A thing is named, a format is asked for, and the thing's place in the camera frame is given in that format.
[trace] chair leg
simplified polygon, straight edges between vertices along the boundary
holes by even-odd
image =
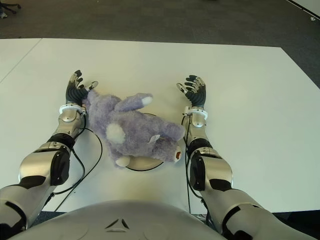
[[[13,14],[16,14],[16,13],[17,13],[15,10],[10,9],[10,8],[6,7],[5,5],[3,5],[3,4],[1,4],[1,7],[3,7],[4,9],[12,12]]]
[[[2,6],[6,6],[6,7],[15,7],[15,6],[18,6],[19,4],[17,3],[14,3],[14,4],[11,4],[11,3],[1,3]]]

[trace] stuffed animal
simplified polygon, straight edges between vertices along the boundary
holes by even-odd
[[[120,167],[126,167],[131,156],[167,162],[177,162],[181,157],[177,141],[182,139],[185,129],[158,116],[137,111],[152,99],[149,93],[137,93],[121,100],[92,90],[83,101],[92,130],[105,140],[111,159]]]

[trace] white table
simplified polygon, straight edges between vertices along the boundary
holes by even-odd
[[[99,81],[97,90],[103,94],[152,93],[154,101],[143,111],[176,123],[188,104],[176,82],[188,74],[201,76],[207,84],[206,132],[232,167],[233,187],[272,212],[320,208],[320,92],[275,47],[41,40],[0,84],[0,109],[6,116],[0,118],[1,159],[6,161],[0,187],[17,181],[23,157],[55,130],[69,76],[77,69],[85,81]],[[99,155],[89,133],[76,150],[87,169]],[[80,174],[72,159],[66,185]],[[156,200],[187,210],[186,191],[183,161],[134,172],[115,168],[105,152],[60,211],[117,199]],[[55,197],[44,210],[52,211],[61,199]],[[192,197],[191,209],[205,213]]]
[[[40,40],[41,38],[1,39],[0,83]]]
[[[320,2],[318,0],[293,0],[310,12],[320,15]]]

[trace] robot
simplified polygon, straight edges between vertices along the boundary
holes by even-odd
[[[56,131],[22,161],[19,183],[0,189],[1,240],[315,239],[285,225],[247,193],[232,188],[232,169],[206,136],[206,85],[195,75],[184,85],[177,84],[191,102],[182,119],[190,163],[188,184],[201,194],[217,231],[181,209],[138,200],[98,203],[29,229],[56,186],[69,177],[70,153],[86,114],[82,100],[98,85],[79,86],[80,76],[78,70],[69,80]]]

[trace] black arm joint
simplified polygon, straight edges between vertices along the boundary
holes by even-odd
[[[205,190],[206,167],[201,156],[193,156],[190,165],[190,184],[197,191]]]
[[[232,189],[231,182],[224,179],[210,179],[209,182],[210,186],[215,190],[225,192]]]
[[[19,186],[25,189],[30,189],[42,185],[45,182],[45,180],[46,178],[44,176],[25,176],[20,180],[19,184],[14,184],[11,186]]]
[[[16,211],[20,215],[20,220],[12,227],[10,227],[6,223],[0,223],[0,239],[1,240],[7,240],[12,236],[18,233],[21,233],[26,229],[26,224],[27,224],[27,217],[20,207],[18,207],[17,205],[9,201],[7,201],[5,205],[7,205],[8,207]]]
[[[50,169],[50,185],[64,184],[69,178],[70,155],[64,151],[58,151],[52,160]]]
[[[252,240],[253,239],[253,237],[250,234],[246,233],[243,230],[238,230],[233,234],[227,227],[227,222],[229,221],[229,219],[240,210],[241,209],[238,206],[232,208],[225,215],[222,221],[222,236],[224,236],[228,240]]]
[[[69,152],[65,146],[61,146],[59,148],[38,149],[38,150],[35,150],[34,153],[55,152],[55,151],[62,151],[62,152],[69,154]]]
[[[195,150],[197,150],[199,148],[205,148],[205,147],[212,148],[210,142],[207,139],[197,138],[197,139],[193,140],[192,142],[190,142],[186,153],[187,153],[188,157],[190,158],[191,154]]]
[[[52,137],[50,137],[47,143],[48,142],[58,142],[66,145],[69,149],[72,149],[76,143],[76,141],[72,136],[65,133],[57,133],[53,135]]]

